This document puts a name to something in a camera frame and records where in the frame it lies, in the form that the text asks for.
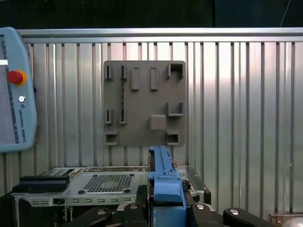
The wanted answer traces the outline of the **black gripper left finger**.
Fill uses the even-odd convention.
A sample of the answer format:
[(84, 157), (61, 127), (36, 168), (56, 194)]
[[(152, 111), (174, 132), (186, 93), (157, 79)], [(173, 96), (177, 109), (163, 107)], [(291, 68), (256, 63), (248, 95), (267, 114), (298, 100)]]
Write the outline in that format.
[(96, 207), (72, 221), (65, 227), (147, 227), (147, 186), (139, 185), (134, 203), (121, 204), (116, 211)]

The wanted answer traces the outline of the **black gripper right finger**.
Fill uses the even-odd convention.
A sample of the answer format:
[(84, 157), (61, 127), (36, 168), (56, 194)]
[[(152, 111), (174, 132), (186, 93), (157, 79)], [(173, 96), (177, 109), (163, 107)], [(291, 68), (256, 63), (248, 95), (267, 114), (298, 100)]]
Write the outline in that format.
[(226, 208), (217, 213), (206, 203), (195, 203), (188, 208), (190, 227), (272, 227), (272, 224), (240, 208)]

